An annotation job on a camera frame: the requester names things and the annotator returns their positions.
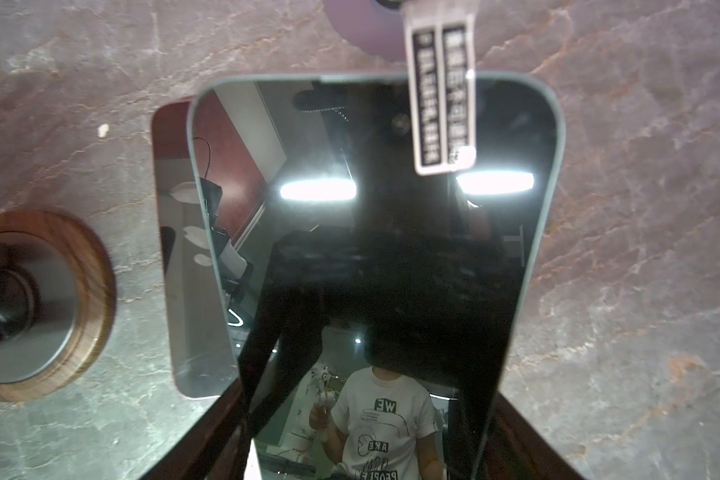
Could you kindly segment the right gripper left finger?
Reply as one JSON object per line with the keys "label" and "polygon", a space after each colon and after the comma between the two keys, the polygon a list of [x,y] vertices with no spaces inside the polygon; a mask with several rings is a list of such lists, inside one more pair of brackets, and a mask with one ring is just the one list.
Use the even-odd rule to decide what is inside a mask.
{"label": "right gripper left finger", "polygon": [[248,404],[235,380],[144,479],[242,479],[251,449]]}

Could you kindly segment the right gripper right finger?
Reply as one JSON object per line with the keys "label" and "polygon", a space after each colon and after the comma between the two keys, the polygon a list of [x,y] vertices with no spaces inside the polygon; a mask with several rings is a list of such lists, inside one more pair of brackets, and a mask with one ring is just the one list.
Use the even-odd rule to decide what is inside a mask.
{"label": "right gripper right finger", "polygon": [[501,393],[495,397],[476,466],[475,479],[584,479]]}

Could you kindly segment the wooden round base phone stand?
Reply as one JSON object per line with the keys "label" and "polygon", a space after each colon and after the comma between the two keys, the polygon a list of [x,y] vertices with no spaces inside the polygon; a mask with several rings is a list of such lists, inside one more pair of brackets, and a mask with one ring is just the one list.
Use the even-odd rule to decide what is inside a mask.
{"label": "wooden round base phone stand", "polygon": [[102,241],[53,210],[0,213],[0,402],[28,402],[81,376],[103,350],[116,279]]}

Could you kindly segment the black phone with white tag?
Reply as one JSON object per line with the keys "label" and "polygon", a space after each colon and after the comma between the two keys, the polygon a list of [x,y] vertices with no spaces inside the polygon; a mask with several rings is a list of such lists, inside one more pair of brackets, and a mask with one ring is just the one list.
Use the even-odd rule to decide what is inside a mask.
{"label": "black phone with white tag", "polygon": [[191,108],[265,479],[475,479],[564,146],[550,91],[481,73],[435,149],[403,78],[221,81]]}

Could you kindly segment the purple round base phone stand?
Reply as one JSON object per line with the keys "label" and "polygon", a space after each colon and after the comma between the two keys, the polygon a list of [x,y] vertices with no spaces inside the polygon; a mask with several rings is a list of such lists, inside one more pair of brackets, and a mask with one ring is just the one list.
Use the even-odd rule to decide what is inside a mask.
{"label": "purple round base phone stand", "polygon": [[324,0],[337,33],[368,54],[390,61],[406,57],[402,1]]}

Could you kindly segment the maroon edged reflective phone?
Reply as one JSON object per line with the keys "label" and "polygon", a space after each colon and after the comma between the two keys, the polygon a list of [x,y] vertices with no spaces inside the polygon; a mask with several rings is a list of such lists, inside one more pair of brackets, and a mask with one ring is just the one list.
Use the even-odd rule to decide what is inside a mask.
{"label": "maroon edged reflective phone", "polygon": [[179,392],[219,396],[237,377],[208,217],[187,134],[191,100],[154,113],[151,134],[169,351]]}

